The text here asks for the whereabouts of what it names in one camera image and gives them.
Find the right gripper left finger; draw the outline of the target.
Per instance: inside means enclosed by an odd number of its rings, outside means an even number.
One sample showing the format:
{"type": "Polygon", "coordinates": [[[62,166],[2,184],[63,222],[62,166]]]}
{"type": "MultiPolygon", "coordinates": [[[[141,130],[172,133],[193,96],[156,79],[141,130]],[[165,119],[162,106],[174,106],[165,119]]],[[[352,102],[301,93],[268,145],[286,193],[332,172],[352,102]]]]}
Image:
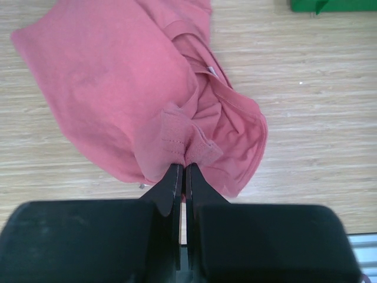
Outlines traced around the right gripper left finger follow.
{"type": "Polygon", "coordinates": [[[174,282],[180,166],[138,199],[17,207],[1,232],[2,282],[174,282]]]}

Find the dusty pink t shirt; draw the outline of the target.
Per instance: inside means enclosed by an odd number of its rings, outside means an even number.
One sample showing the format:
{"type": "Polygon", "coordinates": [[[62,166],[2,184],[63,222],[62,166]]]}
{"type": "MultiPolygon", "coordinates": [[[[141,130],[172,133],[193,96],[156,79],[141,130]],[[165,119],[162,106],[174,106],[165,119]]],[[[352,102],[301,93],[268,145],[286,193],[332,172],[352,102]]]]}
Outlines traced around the dusty pink t shirt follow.
{"type": "Polygon", "coordinates": [[[235,197],[263,157],[267,122],[212,53],[210,18],[210,1],[58,1],[11,41],[88,160],[150,185],[196,163],[235,197]]]}

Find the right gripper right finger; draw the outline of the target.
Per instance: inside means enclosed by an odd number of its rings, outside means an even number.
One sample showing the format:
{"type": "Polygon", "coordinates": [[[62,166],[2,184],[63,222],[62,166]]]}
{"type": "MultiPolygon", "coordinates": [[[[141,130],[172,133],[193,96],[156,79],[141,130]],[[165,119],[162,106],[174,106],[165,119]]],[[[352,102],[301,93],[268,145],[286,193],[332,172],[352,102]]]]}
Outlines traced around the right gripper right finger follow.
{"type": "Polygon", "coordinates": [[[229,203],[185,170],[194,282],[361,282],[345,229],[321,205],[229,203]]]}

